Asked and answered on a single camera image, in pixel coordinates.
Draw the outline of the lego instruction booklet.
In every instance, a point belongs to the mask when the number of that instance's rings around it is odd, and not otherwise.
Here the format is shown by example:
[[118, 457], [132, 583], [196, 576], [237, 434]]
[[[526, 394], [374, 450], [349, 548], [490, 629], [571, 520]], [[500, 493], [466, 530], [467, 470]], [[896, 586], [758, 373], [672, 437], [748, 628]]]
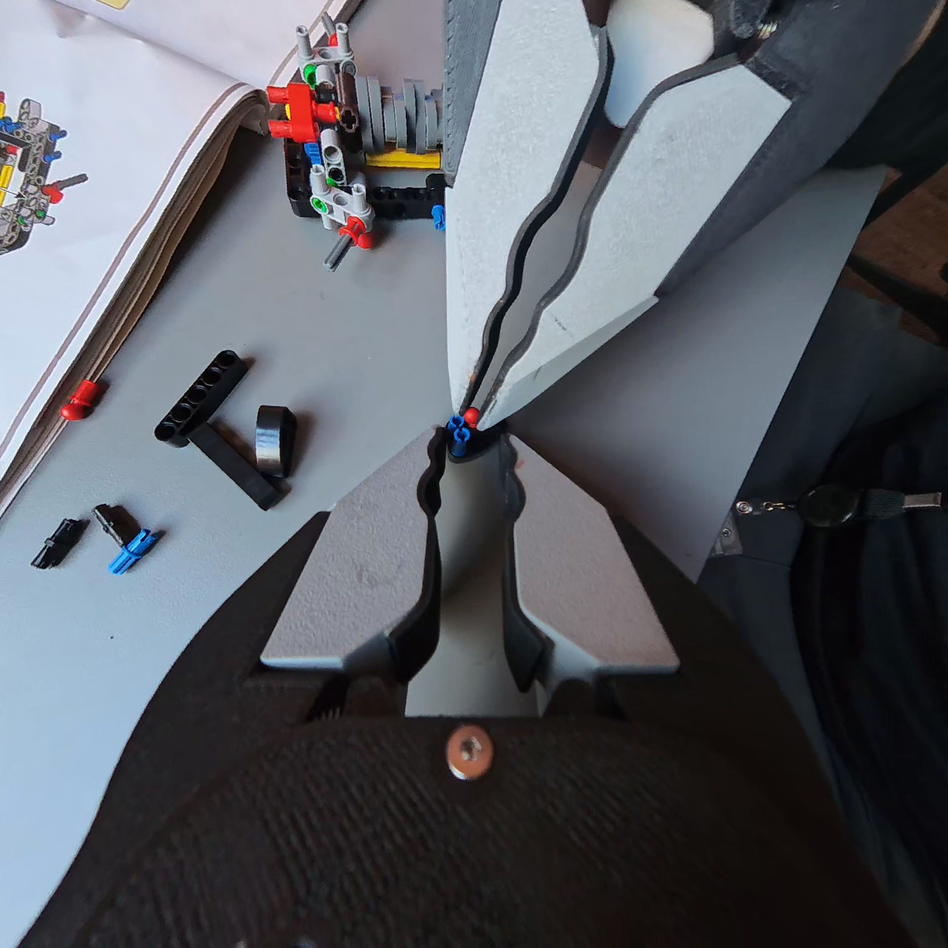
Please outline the lego instruction booklet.
[[2, 2], [1, 509], [149, 304], [294, 30], [358, 2]]

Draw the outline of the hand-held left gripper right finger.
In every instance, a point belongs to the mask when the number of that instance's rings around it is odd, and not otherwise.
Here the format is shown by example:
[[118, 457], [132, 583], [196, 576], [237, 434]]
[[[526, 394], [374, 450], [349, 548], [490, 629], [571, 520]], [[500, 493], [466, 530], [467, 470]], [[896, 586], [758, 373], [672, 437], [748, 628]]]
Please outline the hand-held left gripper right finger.
[[606, 508], [515, 436], [503, 436], [500, 462], [504, 652], [517, 689], [677, 672]]

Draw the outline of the black lego pin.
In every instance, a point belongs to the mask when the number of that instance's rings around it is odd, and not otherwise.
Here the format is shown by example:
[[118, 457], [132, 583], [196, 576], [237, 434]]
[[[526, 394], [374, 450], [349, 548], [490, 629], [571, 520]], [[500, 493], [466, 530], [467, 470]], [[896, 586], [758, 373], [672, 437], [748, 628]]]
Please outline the black lego pin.
[[120, 505], [98, 504], [92, 514], [102, 530], [119, 547], [132, 542], [140, 533], [137, 520]]
[[44, 540], [41, 550], [33, 557], [30, 565], [39, 570], [48, 570], [61, 565], [65, 557], [78, 543], [86, 527], [83, 519], [64, 518]]

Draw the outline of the curved black lego piece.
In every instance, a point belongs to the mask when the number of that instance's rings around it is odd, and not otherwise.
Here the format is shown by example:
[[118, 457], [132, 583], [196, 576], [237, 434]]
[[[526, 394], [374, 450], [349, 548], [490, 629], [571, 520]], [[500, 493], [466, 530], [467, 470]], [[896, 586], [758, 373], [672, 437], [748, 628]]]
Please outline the curved black lego piece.
[[255, 426], [256, 468], [284, 480], [289, 477], [298, 432], [298, 420], [285, 406], [261, 405]]

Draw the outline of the black angled lego piece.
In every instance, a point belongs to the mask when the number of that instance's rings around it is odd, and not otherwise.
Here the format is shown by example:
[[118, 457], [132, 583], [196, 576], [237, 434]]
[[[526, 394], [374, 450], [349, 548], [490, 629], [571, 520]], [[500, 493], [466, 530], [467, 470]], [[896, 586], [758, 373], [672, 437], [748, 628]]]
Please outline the black angled lego piece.
[[490, 428], [482, 427], [479, 420], [478, 427], [476, 429], [471, 429], [472, 434], [468, 443], [467, 455], [461, 458], [455, 458], [451, 455], [449, 446], [452, 438], [450, 435], [448, 435], [447, 431], [445, 431], [446, 456], [454, 463], [467, 463], [472, 461], [487, 452], [493, 444], [496, 444], [501, 435], [505, 433], [506, 429], [507, 422], [505, 420], [498, 422]]

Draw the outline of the person's black jacket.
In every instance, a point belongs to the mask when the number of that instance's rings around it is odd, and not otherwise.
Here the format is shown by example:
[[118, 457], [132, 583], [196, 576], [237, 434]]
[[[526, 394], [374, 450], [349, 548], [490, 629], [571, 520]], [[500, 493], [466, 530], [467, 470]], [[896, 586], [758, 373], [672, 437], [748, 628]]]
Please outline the person's black jacket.
[[821, 723], [946, 903], [947, 434], [943, 402], [852, 435], [821, 484], [858, 519], [805, 524], [793, 618]]

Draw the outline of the person's grey trousers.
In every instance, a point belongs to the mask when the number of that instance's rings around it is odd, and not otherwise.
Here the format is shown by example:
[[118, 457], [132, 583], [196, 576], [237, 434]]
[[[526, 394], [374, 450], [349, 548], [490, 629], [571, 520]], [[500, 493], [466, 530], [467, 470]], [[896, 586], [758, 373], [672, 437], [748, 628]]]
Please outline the person's grey trousers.
[[[946, 351], [898, 326], [895, 311], [836, 290], [776, 411], [738, 500], [796, 501], [819, 486], [852, 435], [946, 404]], [[710, 558], [699, 586], [738, 627], [812, 743], [856, 849], [921, 946], [946, 946], [946, 903], [826, 733], [801, 650], [790, 572], [805, 524], [795, 512], [738, 515], [743, 554]]]

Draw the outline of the lego engine chassis assembly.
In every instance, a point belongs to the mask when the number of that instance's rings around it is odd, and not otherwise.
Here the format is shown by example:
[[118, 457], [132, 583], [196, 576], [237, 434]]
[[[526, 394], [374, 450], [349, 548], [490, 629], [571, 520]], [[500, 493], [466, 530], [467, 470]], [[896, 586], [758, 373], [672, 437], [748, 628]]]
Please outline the lego engine chassis assembly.
[[283, 147], [293, 211], [336, 237], [324, 266], [373, 247], [378, 221], [429, 219], [446, 227], [442, 91], [416, 79], [391, 88], [356, 69], [348, 26], [328, 15], [315, 46], [296, 28], [298, 69], [266, 89], [268, 130]]

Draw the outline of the black badge reel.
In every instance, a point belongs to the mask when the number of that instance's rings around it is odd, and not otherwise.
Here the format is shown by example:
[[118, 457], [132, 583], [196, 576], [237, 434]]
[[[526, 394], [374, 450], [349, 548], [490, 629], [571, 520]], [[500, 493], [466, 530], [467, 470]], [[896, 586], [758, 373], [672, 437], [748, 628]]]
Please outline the black badge reel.
[[862, 492], [838, 484], [821, 484], [796, 503], [801, 520], [815, 529], [835, 529], [858, 519]]

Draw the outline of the black five-hole lego beam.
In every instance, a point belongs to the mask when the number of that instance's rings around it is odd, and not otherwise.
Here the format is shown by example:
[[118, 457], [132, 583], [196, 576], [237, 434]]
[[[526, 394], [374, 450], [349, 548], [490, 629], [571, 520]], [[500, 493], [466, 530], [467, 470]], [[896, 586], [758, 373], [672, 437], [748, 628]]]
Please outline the black five-hole lego beam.
[[185, 446], [246, 375], [247, 365], [232, 350], [222, 350], [175, 403], [154, 430], [161, 443]]

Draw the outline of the long black lego beam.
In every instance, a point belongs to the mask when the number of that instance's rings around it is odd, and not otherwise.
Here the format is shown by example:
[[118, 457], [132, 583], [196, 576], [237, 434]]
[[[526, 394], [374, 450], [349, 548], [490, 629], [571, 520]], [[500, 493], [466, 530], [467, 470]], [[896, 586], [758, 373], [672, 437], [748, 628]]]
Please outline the long black lego beam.
[[260, 509], [267, 511], [282, 500], [283, 492], [210, 424], [198, 425], [190, 441]]

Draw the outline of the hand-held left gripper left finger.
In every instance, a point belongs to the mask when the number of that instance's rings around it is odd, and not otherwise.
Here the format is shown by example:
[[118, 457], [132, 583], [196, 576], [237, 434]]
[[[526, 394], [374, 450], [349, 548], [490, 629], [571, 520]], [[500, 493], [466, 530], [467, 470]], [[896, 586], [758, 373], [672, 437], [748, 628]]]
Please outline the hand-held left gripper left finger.
[[263, 665], [407, 683], [433, 657], [444, 434], [425, 430], [338, 501], [264, 647]]

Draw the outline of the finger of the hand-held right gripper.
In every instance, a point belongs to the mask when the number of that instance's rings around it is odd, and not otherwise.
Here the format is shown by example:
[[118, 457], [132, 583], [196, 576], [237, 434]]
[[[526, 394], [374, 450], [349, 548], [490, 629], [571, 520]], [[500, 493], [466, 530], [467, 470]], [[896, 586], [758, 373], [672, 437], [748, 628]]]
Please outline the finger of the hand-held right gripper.
[[518, 294], [526, 250], [565, 195], [606, 83], [609, 45], [583, 2], [499, 2], [449, 45], [446, 351], [452, 409], [470, 407]]
[[660, 83], [633, 115], [480, 414], [490, 428], [556, 383], [657, 301], [663, 280], [791, 100], [736, 59]]

